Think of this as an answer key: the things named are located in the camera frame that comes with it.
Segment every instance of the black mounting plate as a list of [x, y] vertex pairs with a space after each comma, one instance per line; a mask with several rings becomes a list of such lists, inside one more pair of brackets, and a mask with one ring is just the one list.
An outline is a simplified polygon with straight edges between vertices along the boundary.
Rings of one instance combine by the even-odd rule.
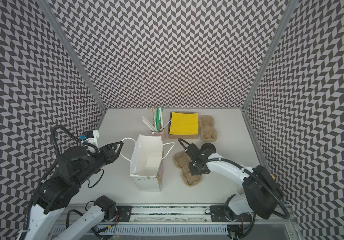
[[[225, 217], [224, 207], [221, 205], [212, 205], [209, 206], [211, 210], [211, 219], [212, 222], [232, 222]], [[243, 213], [241, 215], [237, 215], [235, 222], [241, 222], [243, 216], [244, 222], [250, 222], [252, 220], [252, 216], [248, 213]]]
[[117, 222], [129, 222], [132, 213], [132, 206], [116, 206], [119, 211], [119, 219]]

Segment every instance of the geometric pattern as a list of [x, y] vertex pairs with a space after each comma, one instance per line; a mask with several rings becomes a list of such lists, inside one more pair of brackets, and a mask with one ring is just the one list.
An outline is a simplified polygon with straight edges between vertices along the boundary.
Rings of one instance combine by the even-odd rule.
[[[33, 0], [0, 0], [0, 239], [53, 162], [50, 128], [95, 129], [102, 109]], [[60, 148], [74, 145], [57, 135]]]
[[49, 0], [109, 108], [241, 107], [288, 0]]
[[344, 0], [301, 0], [247, 109], [307, 239], [344, 239]]

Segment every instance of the black robot arm segment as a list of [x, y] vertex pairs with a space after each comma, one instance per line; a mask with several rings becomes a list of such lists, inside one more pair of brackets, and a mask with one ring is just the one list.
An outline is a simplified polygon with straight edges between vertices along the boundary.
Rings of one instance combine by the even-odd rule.
[[123, 142], [107, 144], [99, 148], [95, 156], [88, 156], [83, 146], [67, 149], [58, 156], [58, 168], [40, 186], [33, 205], [39, 204], [45, 209], [45, 214], [66, 207], [85, 181], [119, 157], [122, 146]]

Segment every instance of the white rope handle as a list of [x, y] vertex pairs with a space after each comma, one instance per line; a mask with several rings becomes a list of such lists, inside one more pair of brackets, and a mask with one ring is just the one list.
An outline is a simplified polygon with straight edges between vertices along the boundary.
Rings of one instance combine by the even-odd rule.
[[[124, 141], [125, 139], [131, 139], [132, 141], [135, 142], [135, 145], [136, 145], [136, 141], [135, 141], [133, 138], [126, 137], [126, 138], [123, 138], [122, 141]], [[126, 160], [130, 161], [130, 162], [134, 165], [134, 163], [133, 163], [129, 158], [125, 157], [125, 156], [122, 155], [121, 153], [120, 153], [120, 155], [121, 155], [123, 158], [125, 158]]]
[[176, 142], [167, 142], [167, 143], [163, 144], [163, 146], [164, 146], [164, 145], [171, 144], [171, 143], [173, 143], [172, 147], [168, 150], [167, 154], [161, 160], [163, 160], [169, 154], [169, 152], [172, 150], [173, 146], [175, 146]]

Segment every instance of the patterned wall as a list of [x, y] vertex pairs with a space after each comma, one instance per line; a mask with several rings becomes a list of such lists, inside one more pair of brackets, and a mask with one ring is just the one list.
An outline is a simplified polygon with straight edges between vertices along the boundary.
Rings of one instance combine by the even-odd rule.
[[110, 108], [241, 107], [288, 0], [49, 0]]
[[51, 126], [80, 133], [101, 115], [35, 2], [0, 1], [0, 239], [22, 229], [24, 206], [53, 161]]
[[344, 239], [343, 0], [299, 2], [248, 115], [303, 235]]

